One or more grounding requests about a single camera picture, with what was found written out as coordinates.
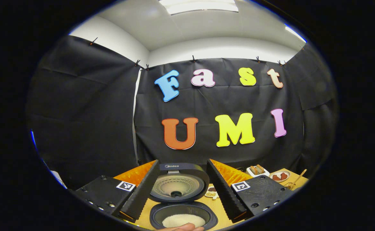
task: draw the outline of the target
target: wooden table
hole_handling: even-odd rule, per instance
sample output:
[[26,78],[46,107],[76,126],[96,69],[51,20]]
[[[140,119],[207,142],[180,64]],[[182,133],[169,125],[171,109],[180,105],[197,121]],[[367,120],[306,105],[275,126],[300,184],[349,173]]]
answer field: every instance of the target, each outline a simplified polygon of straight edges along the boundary
[[[283,170],[289,171],[285,168],[282,168],[279,171],[283,171]],[[290,177],[287,180],[285,180],[285,181],[283,181],[279,184],[285,185],[288,182],[294,182],[296,180],[296,178],[299,177],[298,174],[295,174],[291,171],[289,171],[289,172],[290,172]],[[308,181],[308,179],[306,179],[305,177],[301,177],[297,181],[297,185],[296,185],[296,187],[294,187],[293,190],[295,190],[298,187],[301,187],[307,181]],[[213,228],[209,229],[208,231],[215,231],[215,230],[233,225],[232,221],[229,220],[229,218],[226,215],[226,212],[224,211],[224,208],[223,208],[223,205],[220,201],[220,198],[217,198],[216,200],[213,200],[210,197],[203,196],[202,198],[200,198],[196,201],[204,203],[205,205],[209,206],[209,208],[212,209],[214,214],[216,214],[216,216],[217,216],[217,219],[218,219],[217,225],[215,225]],[[152,207],[157,205],[157,204],[158,204],[158,202],[154,202],[154,201],[152,201],[151,199],[148,198],[148,200],[146,201],[145,207],[142,210],[140,218],[135,222],[135,225],[138,225],[142,228],[154,230],[155,228],[152,227],[152,225],[150,223],[150,220],[149,220],[149,216],[150,216]]]

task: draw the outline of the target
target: rice cooker lid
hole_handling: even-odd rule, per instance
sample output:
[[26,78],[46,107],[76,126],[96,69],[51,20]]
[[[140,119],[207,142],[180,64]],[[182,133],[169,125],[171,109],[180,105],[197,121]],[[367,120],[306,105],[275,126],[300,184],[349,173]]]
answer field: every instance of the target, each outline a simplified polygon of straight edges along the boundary
[[150,198],[161,203],[184,203],[202,197],[209,185],[206,172],[196,164],[161,164]]

